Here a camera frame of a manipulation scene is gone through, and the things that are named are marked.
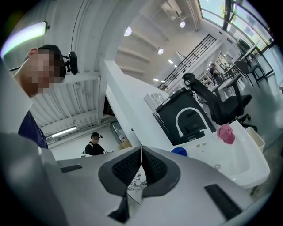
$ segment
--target pink object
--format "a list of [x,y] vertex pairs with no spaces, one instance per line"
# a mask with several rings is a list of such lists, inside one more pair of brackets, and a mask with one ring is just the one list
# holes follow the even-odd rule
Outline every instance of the pink object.
[[229,125],[224,124],[217,130],[217,136],[220,137],[225,143],[233,144],[235,140],[235,134],[232,132],[233,129]]

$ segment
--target headset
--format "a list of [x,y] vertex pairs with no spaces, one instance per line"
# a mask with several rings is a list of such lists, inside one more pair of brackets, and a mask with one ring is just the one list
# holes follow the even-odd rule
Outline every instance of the headset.
[[[69,53],[69,56],[63,56],[65,59],[68,59],[66,62],[64,62],[65,67],[67,67],[67,72],[72,72],[73,75],[78,73],[78,58],[76,56],[76,53],[74,51],[71,51]],[[18,70],[21,67],[18,66],[16,68],[11,68],[9,71],[15,71]]]

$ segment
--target ceiling light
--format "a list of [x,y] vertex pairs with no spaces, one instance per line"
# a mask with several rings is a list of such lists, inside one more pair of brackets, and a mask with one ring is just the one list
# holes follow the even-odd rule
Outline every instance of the ceiling light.
[[9,37],[5,42],[3,48],[1,49],[1,58],[3,58],[6,53],[8,53],[11,49],[18,46],[19,44],[32,38],[44,35],[46,33],[46,30],[47,22],[40,22],[20,30],[18,33]]
[[182,22],[180,23],[180,27],[181,27],[181,28],[185,27],[185,25],[186,25],[186,23],[185,23],[184,21],[182,21]]
[[124,33],[124,36],[129,36],[132,33],[132,29],[130,27],[127,28],[127,30]]
[[63,131],[61,131],[61,132],[54,133],[54,134],[52,134],[51,136],[52,136],[52,137],[56,137],[56,136],[59,136],[59,135],[61,135],[61,134],[63,134],[63,133],[67,133],[67,132],[70,132],[70,131],[75,130],[75,129],[77,129],[76,126],[75,126],[75,127],[72,127],[72,128],[69,128],[69,129],[65,129],[65,130],[63,130]]
[[161,54],[163,53],[163,51],[164,51],[164,49],[160,48],[160,49],[158,50],[158,54],[161,55]]

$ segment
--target floor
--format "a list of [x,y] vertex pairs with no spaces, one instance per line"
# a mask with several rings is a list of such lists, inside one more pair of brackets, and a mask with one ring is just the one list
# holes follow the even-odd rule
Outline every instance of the floor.
[[[250,94],[252,99],[245,107],[245,113],[252,118],[246,123],[256,125],[258,134],[265,142],[263,155],[270,168],[268,179],[261,185],[247,189],[254,201],[270,194],[277,184],[278,178],[283,170],[283,158],[280,156],[283,146],[283,95],[278,89],[275,74],[268,77],[268,81],[261,80],[259,86],[256,84],[253,76],[250,76],[254,87],[248,79],[238,82],[238,87],[242,95]],[[232,90],[224,92],[222,98],[228,98],[234,94]],[[143,169],[140,169],[141,176],[137,174],[137,178],[142,177],[138,181],[138,185],[132,184],[128,188],[128,203],[130,216],[132,216],[142,203],[142,189],[146,186]]]

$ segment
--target black railing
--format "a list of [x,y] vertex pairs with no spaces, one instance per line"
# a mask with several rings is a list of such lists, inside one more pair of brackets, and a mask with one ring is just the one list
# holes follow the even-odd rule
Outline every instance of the black railing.
[[161,90],[166,90],[170,85],[177,80],[204,52],[216,41],[216,38],[208,34],[189,55],[171,72],[171,74],[158,87]]

